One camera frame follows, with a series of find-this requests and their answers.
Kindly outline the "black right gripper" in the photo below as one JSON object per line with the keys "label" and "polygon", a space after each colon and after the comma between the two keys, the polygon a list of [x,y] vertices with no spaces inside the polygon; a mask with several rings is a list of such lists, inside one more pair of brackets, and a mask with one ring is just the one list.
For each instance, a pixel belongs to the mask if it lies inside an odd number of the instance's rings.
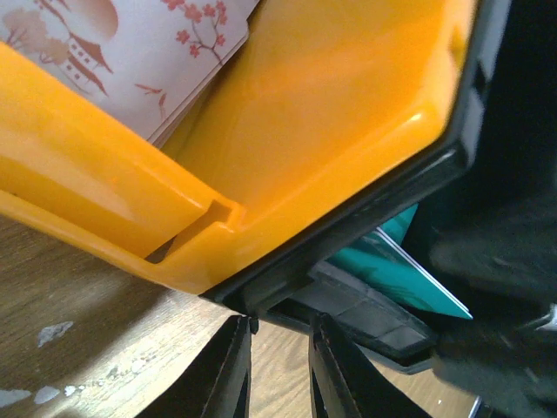
{"label": "black right gripper", "polygon": [[[541,305],[556,302],[553,234],[451,239],[437,244],[439,269],[483,290]],[[505,417],[556,415],[556,332],[537,320],[520,322],[512,302],[501,318],[469,323],[440,337],[433,370],[441,380],[477,394]]]}

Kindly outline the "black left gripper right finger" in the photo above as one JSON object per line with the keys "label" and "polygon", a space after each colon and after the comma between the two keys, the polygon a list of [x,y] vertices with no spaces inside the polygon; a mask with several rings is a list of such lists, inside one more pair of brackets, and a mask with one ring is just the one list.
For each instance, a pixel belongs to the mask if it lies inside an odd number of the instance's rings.
{"label": "black left gripper right finger", "polygon": [[314,417],[427,417],[366,358],[330,315],[312,319],[308,352]]}

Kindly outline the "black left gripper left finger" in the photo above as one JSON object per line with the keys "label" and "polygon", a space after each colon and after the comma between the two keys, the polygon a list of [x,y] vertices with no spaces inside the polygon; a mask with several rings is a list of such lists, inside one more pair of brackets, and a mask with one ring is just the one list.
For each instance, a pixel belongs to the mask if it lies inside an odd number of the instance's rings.
{"label": "black left gripper left finger", "polygon": [[230,316],[189,367],[140,417],[247,417],[257,320]]}

